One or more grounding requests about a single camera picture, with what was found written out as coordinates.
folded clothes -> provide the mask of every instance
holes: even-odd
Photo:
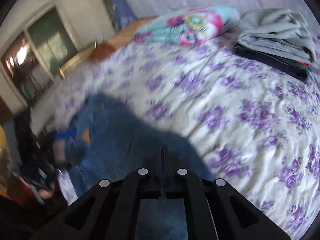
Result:
[[[310,64],[315,58],[308,23],[289,9],[248,11],[240,20],[238,43],[252,50]]]
[[[235,45],[235,53],[241,57],[257,60],[271,67],[279,69],[303,82],[307,79],[308,74],[310,73],[310,69],[304,63],[261,51],[255,51],[246,48],[239,43]]]
[[[184,9],[140,27],[135,38],[142,43],[201,44],[236,27],[239,18],[239,12],[226,5]]]

gray blanket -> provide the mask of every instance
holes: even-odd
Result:
[[[238,42],[249,49],[305,63],[314,61],[308,23],[299,12],[289,9],[248,11],[242,15],[240,27]]]

blue object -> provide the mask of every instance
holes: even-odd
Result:
[[[68,130],[65,130],[63,132],[57,132],[54,135],[54,139],[55,140],[60,140],[60,139],[69,138],[70,136],[74,137],[74,136],[76,136],[76,134],[77,134],[77,129],[76,128],[68,129]]]
[[[115,6],[115,18],[120,30],[137,19],[126,0],[111,0],[111,2]]]
[[[87,127],[90,145],[79,136]],[[185,138],[149,127],[123,103],[105,95],[89,97],[69,128],[78,131],[73,142],[66,142],[66,159],[73,165],[69,175],[78,197],[101,179],[117,181],[141,168],[156,144],[167,145],[184,168],[214,180]],[[136,239],[188,239],[183,200],[142,200],[139,212]]]

black bracket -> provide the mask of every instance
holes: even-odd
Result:
[[[158,146],[124,180],[101,180],[32,240],[134,240],[141,199],[182,198],[189,240],[290,240],[228,182],[200,179]]]

floral bedspread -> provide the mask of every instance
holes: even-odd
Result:
[[[234,44],[234,33],[188,47],[131,43],[60,85],[56,125],[67,127],[90,94],[119,98],[187,137],[213,174],[300,239],[320,209],[320,68],[304,84],[234,55]]]

